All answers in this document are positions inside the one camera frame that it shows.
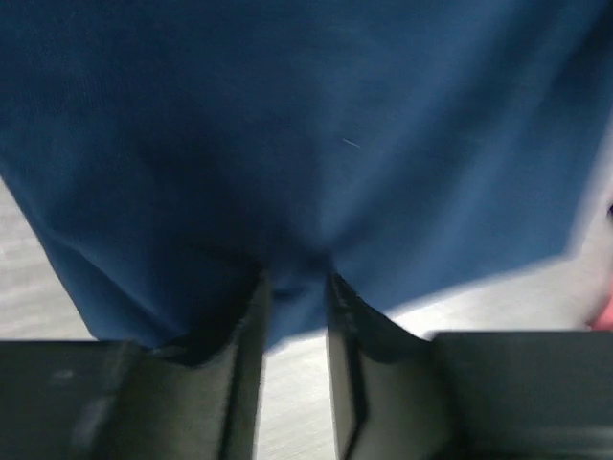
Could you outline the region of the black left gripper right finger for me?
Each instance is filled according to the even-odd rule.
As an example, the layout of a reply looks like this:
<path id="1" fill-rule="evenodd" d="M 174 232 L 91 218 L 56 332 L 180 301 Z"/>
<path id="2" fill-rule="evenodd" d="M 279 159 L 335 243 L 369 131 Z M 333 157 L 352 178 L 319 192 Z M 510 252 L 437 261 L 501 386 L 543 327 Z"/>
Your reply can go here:
<path id="1" fill-rule="evenodd" d="M 417 337 L 338 274 L 326 287 L 341 459 L 608 459 L 607 332 Z"/>

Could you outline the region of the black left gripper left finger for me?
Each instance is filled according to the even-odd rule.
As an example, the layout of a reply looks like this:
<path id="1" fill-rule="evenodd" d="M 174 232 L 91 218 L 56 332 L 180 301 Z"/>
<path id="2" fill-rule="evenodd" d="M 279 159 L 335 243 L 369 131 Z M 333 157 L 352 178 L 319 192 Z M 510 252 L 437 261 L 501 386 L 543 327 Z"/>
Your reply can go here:
<path id="1" fill-rule="evenodd" d="M 249 459 L 270 306 L 261 275 L 220 339 L 1 344 L 5 459 Z"/>

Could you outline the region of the navy blue t shirt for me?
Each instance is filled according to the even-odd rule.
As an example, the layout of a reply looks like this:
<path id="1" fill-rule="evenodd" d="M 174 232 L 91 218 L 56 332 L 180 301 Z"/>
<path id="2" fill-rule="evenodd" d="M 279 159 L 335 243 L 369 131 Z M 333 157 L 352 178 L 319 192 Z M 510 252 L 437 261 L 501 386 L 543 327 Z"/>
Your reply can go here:
<path id="1" fill-rule="evenodd" d="M 89 332 L 321 328 L 561 253 L 608 1 L 5 1 L 1 174 Z"/>

